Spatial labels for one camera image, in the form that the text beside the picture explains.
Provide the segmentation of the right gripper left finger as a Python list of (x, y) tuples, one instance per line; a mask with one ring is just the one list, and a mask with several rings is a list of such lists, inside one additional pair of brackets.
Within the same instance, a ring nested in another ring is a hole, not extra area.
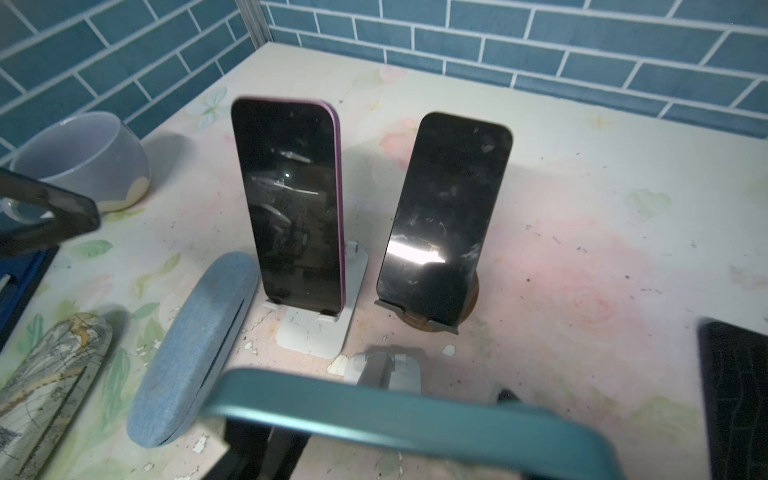
[(92, 199), (5, 169), (1, 209), (17, 223), (1, 232), (3, 258), (57, 246), (101, 226)]

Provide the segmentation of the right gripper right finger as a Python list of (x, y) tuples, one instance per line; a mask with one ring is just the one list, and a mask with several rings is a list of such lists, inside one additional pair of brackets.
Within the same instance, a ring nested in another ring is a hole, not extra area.
[(304, 432), (227, 419), (228, 449), (204, 479), (290, 479), (309, 439)]

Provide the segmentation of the purple phone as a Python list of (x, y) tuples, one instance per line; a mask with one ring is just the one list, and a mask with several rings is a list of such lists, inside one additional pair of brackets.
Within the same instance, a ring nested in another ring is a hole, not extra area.
[(243, 96), (231, 119), (265, 294), (338, 315), (345, 241), (336, 111), (319, 100)]

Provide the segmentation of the teal phone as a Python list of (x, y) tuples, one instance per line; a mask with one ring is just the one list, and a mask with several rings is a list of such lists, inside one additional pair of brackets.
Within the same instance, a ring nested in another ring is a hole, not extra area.
[(216, 382), (206, 416), (262, 423), (549, 479), (621, 479), (595, 430), (520, 402), (481, 405), (263, 369)]

